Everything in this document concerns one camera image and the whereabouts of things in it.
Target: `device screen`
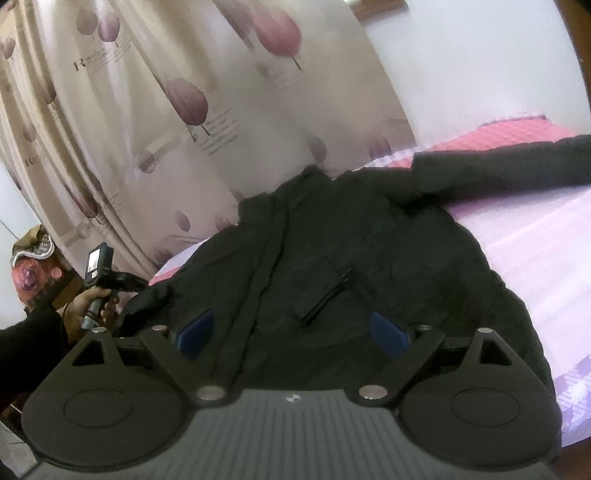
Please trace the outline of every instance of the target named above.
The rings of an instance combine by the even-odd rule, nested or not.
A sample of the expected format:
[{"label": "device screen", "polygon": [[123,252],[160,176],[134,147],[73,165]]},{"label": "device screen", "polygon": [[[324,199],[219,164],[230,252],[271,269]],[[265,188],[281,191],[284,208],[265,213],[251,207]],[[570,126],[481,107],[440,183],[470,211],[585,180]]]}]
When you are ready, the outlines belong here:
[{"label": "device screen", "polygon": [[86,270],[86,273],[90,273],[93,270],[96,270],[96,268],[99,266],[99,257],[100,257],[100,248],[93,251],[88,256],[88,270]]}]

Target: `gray plastic base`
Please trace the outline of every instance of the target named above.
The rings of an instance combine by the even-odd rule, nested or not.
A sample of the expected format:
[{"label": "gray plastic base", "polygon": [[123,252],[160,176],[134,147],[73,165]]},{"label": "gray plastic base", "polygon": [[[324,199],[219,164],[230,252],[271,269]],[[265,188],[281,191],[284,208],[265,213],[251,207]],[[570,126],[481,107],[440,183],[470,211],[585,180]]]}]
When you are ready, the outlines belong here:
[{"label": "gray plastic base", "polygon": [[104,473],[42,463],[28,480],[556,480],[542,463],[474,472],[422,452],[383,408],[342,391],[245,391],[236,403],[200,410],[169,450]]}]

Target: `curtain fold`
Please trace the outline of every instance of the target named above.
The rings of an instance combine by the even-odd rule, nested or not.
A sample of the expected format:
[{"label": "curtain fold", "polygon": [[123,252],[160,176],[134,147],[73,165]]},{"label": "curtain fold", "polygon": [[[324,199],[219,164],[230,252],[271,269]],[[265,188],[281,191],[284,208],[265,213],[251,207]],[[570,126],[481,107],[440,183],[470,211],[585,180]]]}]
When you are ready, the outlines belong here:
[{"label": "curtain fold", "polygon": [[17,0],[0,24],[0,155],[78,272],[144,277],[308,164],[414,145],[341,0]]}]

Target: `human hand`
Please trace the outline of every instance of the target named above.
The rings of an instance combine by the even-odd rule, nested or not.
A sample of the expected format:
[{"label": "human hand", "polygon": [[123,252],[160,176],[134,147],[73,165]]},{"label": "human hand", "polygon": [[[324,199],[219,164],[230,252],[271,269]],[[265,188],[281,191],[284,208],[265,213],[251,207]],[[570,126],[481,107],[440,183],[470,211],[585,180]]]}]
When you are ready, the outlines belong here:
[{"label": "human hand", "polygon": [[[68,343],[77,342],[84,335],[84,332],[80,330],[80,327],[82,326],[84,315],[86,315],[86,311],[90,307],[91,302],[94,299],[104,299],[110,296],[111,293],[112,290],[108,288],[92,287],[78,295],[65,308],[58,310],[58,313],[63,319],[64,326],[66,327]],[[114,299],[110,299],[105,304],[105,309],[100,313],[103,326],[107,327],[109,330],[113,328],[113,325],[115,324],[118,303],[118,296]]]}]

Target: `floral curtain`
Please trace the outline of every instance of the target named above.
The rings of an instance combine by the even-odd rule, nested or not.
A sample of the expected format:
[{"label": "floral curtain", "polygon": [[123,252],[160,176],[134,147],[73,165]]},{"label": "floral curtain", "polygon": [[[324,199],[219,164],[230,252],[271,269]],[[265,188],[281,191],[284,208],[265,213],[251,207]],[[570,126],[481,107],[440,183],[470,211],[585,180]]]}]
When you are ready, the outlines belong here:
[{"label": "floral curtain", "polygon": [[78,271],[144,277],[308,164],[414,145],[342,0],[12,0],[0,156]]}]

